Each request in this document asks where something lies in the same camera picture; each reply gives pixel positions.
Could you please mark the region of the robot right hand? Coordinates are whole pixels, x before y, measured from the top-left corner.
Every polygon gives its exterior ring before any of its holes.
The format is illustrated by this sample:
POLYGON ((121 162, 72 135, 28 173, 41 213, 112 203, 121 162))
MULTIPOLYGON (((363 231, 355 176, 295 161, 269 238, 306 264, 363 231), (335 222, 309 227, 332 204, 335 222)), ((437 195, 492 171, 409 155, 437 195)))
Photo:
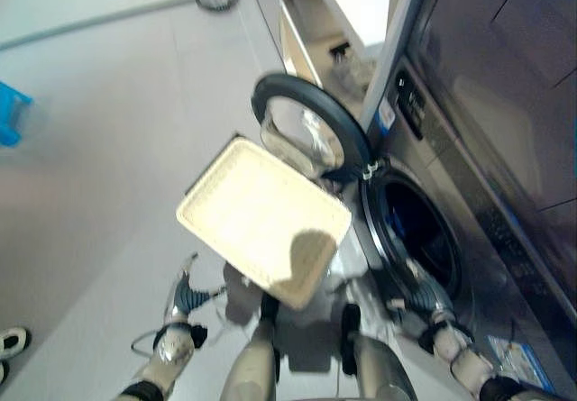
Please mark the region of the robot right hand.
POLYGON ((401 295, 387 300, 389 310, 421 314, 430 324, 456 321, 451 298, 416 260, 406 258, 394 262, 392 271, 400 284, 401 295))

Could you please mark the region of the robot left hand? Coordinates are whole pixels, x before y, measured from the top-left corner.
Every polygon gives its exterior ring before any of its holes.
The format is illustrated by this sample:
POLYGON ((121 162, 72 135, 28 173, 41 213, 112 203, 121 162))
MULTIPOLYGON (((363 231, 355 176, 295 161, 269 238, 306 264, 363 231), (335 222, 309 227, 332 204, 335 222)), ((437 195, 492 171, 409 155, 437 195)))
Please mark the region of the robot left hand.
POLYGON ((163 314, 164 324, 187 322, 193 311, 226 292, 226 285, 213 289, 192 287, 191 272, 197 258, 198 253, 193 252, 182 263, 169 290, 163 314))

